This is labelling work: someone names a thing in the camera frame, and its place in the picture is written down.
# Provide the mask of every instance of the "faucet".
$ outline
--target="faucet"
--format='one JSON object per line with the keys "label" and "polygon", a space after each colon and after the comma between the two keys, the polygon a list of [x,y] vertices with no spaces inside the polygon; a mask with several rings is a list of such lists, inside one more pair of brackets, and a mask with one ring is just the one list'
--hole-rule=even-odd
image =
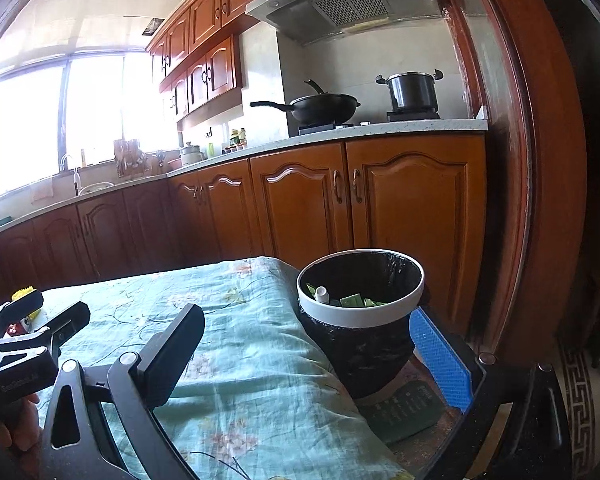
{"label": "faucet", "polygon": [[68,153],[65,153],[62,158],[60,159],[60,171],[64,171],[66,168],[64,166],[64,164],[66,163],[66,160],[70,158],[71,161],[75,164],[74,158],[69,155]]}
{"label": "faucet", "polygon": [[[64,171],[64,164],[66,163],[66,160],[68,158],[70,158],[72,162],[74,162],[74,158],[68,153],[65,153],[60,159],[60,171]],[[78,166],[74,167],[74,188],[75,194],[76,196],[78,196],[78,193],[80,193],[80,190],[82,189],[82,182],[80,181],[80,173],[78,173]]]}

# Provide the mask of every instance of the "yellow sponge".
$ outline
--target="yellow sponge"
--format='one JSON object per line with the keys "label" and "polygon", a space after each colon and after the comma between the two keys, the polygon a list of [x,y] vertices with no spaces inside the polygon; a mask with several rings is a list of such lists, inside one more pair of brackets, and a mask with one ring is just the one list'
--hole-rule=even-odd
{"label": "yellow sponge", "polygon": [[[33,292],[33,290],[34,290],[33,287],[30,285],[27,288],[21,288],[20,290],[16,290],[16,292],[14,292],[13,295],[11,296],[11,301],[19,300],[20,298],[23,298],[30,292]],[[29,317],[29,321],[33,321],[34,319],[36,319],[36,316],[38,314],[40,314],[40,310],[42,310],[42,309],[39,308],[35,312],[32,312],[31,314],[29,314],[27,316],[27,317]]]}

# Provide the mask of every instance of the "countertop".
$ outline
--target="countertop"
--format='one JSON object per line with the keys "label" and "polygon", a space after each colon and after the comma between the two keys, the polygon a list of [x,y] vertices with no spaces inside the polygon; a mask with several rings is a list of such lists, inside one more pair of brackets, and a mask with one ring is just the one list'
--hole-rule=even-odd
{"label": "countertop", "polygon": [[18,224],[26,222],[40,216],[44,213],[48,213],[55,209],[81,202],[82,200],[88,200],[100,196],[105,193],[124,189],[125,187],[137,186],[139,184],[145,184],[147,182],[154,182],[171,176],[177,176],[189,171],[200,170],[202,168],[208,168],[209,166],[215,166],[217,164],[223,164],[232,160],[238,160],[240,158],[246,158],[254,155],[261,155],[263,153],[276,152],[288,148],[296,148],[298,146],[304,146],[308,144],[316,144],[320,142],[329,142],[334,140],[347,140],[355,139],[358,137],[371,137],[378,135],[387,134],[444,134],[447,132],[466,132],[466,133],[479,133],[485,132],[488,129],[488,121],[482,119],[435,119],[435,120],[422,120],[422,121],[396,121],[395,123],[378,123],[368,124],[365,126],[351,126],[349,128],[340,128],[337,130],[329,130],[326,132],[318,132],[315,134],[307,134],[297,137],[289,137],[288,139],[276,140],[274,142],[268,142],[267,144],[261,144],[253,148],[247,148],[246,150],[240,150],[238,152],[228,153],[226,155],[220,155],[212,157],[208,160],[202,160],[195,164],[187,164],[179,170],[171,171],[166,174],[147,176],[144,178],[138,178],[130,180],[128,182],[121,182],[113,187],[107,189],[101,189],[92,193],[87,193],[82,196],[74,196],[67,200],[62,200],[52,204],[50,206],[37,209],[32,211],[20,218],[16,218],[11,222],[0,227],[0,233],[14,227]]}

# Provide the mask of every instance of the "black trash bag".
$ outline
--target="black trash bag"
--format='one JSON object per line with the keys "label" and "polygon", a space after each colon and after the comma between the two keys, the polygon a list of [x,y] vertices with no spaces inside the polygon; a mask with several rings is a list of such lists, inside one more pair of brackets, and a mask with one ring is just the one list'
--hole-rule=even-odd
{"label": "black trash bag", "polygon": [[[299,294],[311,299],[308,283],[324,286],[332,300],[359,293],[363,299],[392,303],[414,292],[422,278],[420,268],[400,254],[347,251],[309,265],[298,285]],[[301,306],[299,319],[351,397],[359,399],[386,386],[411,357],[409,316],[379,326],[348,328],[315,319]]]}
{"label": "black trash bag", "polygon": [[376,393],[407,364],[414,348],[409,316],[371,328],[344,328],[318,321],[300,307],[305,332],[327,355],[353,399]]}

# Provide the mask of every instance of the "pot handle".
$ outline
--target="pot handle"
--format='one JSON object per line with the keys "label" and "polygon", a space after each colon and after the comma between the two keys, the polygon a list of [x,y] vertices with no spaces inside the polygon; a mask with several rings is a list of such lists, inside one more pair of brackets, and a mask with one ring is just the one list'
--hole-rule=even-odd
{"label": "pot handle", "polygon": [[307,83],[311,88],[313,88],[316,92],[318,92],[318,94],[324,94],[324,90],[322,88],[320,88],[320,85],[318,85],[317,82],[315,82],[313,79],[309,79],[309,81],[305,81],[305,83]]}
{"label": "pot handle", "polygon": [[250,103],[249,106],[270,106],[272,108],[277,108],[281,112],[292,112],[294,110],[293,105],[281,105],[273,101],[254,101],[253,103]]}

